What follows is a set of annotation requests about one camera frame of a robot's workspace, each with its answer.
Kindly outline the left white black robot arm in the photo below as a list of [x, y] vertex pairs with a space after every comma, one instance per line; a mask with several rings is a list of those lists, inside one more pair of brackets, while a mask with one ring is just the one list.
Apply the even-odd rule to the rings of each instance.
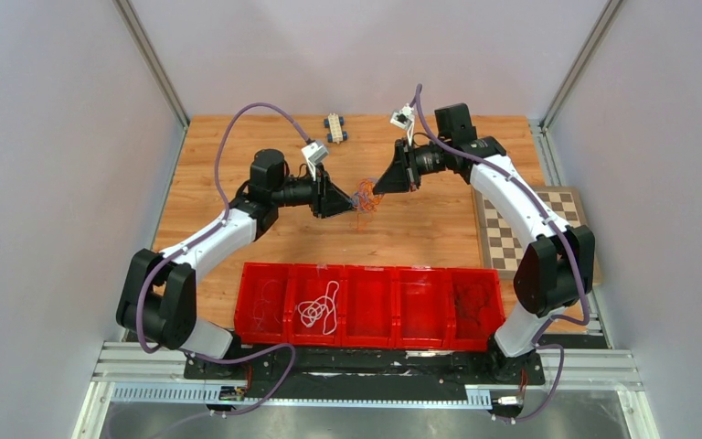
[[197, 314], [197, 287], [235, 251], [268, 231], [284, 207], [307, 206], [318, 219], [353, 210], [352, 199], [324, 168], [329, 152], [315, 141], [302, 150], [307, 173], [289, 173], [284, 154], [257, 152], [250, 176], [220, 215], [195, 234], [161, 252], [138, 251], [131, 259], [115, 312], [118, 325], [135, 332], [144, 351], [192, 352], [221, 379], [239, 374], [243, 355], [231, 331]]

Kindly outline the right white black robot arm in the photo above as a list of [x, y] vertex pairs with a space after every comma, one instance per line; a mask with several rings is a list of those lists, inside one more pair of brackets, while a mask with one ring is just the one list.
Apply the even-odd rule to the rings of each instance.
[[502, 144], [481, 137], [466, 104], [435, 112], [437, 133], [416, 145], [415, 103], [392, 113], [391, 124], [404, 136], [394, 143], [392, 160], [373, 188], [376, 195], [417, 190], [423, 177], [450, 170], [486, 196], [511, 227], [524, 253], [513, 278], [517, 304], [491, 337], [485, 368], [491, 378], [509, 381], [522, 369], [544, 331], [564, 318], [564, 309], [587, 305], [593, 281], [595, 236], [586, 225], [572, 226], [525, 182]]

